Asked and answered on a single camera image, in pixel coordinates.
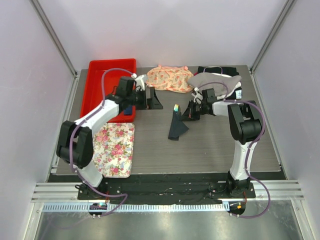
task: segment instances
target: gray wooden table surface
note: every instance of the gray wooden table surface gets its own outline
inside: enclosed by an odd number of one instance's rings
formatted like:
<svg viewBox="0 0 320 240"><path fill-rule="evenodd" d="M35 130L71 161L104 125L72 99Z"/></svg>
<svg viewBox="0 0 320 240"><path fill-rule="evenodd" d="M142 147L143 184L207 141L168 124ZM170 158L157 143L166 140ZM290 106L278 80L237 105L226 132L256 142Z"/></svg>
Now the gray wooden table surface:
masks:
<svg viewBox="0 0 320 240"><path fill-rule="evenodd" d="M233 66L242 77L242 99L258 103L257 94L246 65ZM151 67L137 68L145 74ZM198 67L189 67L193 73ZM79 118L87 70L82 70L70 120ZM175 104L181 112L186 109L190 93L156 91L162 110L140 110L134 120L135 133L132 174L157 173L211 173L227 172L233 162L235 143L230 133L229 119L223 116L203 115L200 121L185 122L189 127L179 141L168 139ZM280 171L279 163L266 131L257 144L251 163L252 172ZM71 174L70 166L59 161L57 175Z"/></svg>

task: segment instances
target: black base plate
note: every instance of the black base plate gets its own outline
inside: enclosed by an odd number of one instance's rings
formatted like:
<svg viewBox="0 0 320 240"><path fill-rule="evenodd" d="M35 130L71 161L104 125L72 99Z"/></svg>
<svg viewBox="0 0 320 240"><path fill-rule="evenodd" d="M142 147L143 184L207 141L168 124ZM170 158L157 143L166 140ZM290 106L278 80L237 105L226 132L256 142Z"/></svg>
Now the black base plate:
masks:
<svg viewBox="0 0 320 240"><path fill-rule="evenodd" d="M132 175L129 178L104 178L99 191L110 195L127 193L126 204L133 205L203 205L220 204L218 199L234 198L226 191L226 183L218 183L208 174L157 174L150 181L149 175ZM255 198L251 183L246 191L248 199ZM78 194L79 200L105 199L92 194ZM112 204L120 203L122 198L112 198Z"/></svg>

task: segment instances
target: robotic arm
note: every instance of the robotic arm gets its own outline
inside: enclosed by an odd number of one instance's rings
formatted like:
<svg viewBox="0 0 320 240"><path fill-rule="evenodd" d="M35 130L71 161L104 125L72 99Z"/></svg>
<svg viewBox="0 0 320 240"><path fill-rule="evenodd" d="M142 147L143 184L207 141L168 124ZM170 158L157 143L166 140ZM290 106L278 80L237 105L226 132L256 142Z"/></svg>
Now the robotic arm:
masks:
<svg viewBox="0 0 320 240"><path fill-rule="evenodd" d="M262 116L253 106L256 105L254 101L218 101L212 88L203 90L202 94L198 91L195 88L194 100L189 102L182 119L195 121L204 114L229 118L235 149L233 164L227 176L226 190L231 197L239 197L250 186L247 172L250 173L252 155L257 145L257 142L253 141L262 131Z"/></svg>
<svg viewBox="0 0 320 240"><path fill-rule="evenodd" d="M146 98L145 75L135 79L123 76L119 80L115 94L109 94L95 109L75 122L65 121L60 129L56 154L70 164L70 140L73 131L77 142L72 143L73 168L93 187L98 187L103 179L92 161L94 154L93 136L109 120L119 115L129 106L137 110L163 109L154 88L150 88L150 98Z"/></svg>

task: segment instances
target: black cloth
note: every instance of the black cloth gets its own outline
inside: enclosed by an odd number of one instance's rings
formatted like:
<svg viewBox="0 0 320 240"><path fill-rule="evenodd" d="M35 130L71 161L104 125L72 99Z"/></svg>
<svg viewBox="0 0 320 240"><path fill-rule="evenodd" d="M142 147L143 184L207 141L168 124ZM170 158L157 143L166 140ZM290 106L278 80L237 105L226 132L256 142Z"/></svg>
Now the black cloth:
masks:
<svg viewBox="0 0 320 240"><path fill-rule="evenodd" d="M172 121L168 139L178 141L179 136L188 131L189 128L182 122L180 106L178 111L172 111Z"/></svg>
<svg viewBox="0 0 320 240"><path fill-rule="evenodd" d="M221 74L221 68L220 67L207 67L204 71L204 66L198 67L198 74L199 73L212 73L212 74ZM238 76L239 73L237 72L237 68L232 66L223 66L222 67L222 74L229 75L231 77Z"/></svg>

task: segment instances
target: floral cloth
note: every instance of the floral cloth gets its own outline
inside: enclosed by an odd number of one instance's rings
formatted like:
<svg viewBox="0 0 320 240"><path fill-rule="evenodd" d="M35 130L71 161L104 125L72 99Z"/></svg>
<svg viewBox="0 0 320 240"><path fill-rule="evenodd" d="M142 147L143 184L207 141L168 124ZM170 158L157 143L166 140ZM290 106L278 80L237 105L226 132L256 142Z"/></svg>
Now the floral cloth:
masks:
<svg viewBox="0 0 320 240"><path fill-rule="evenodd" d="M187 83L193 76L192 72L184 67L161 66L151 69L146 83L156 90L168 90L176 93L188 93L192 87Z"/></svg>
<svg viewBox="0 0 320 240"><path fill-rule="evenodd" d="M127 178L131 174L135 126L106 123L93 137L93 162L106 178Z"/></svg>

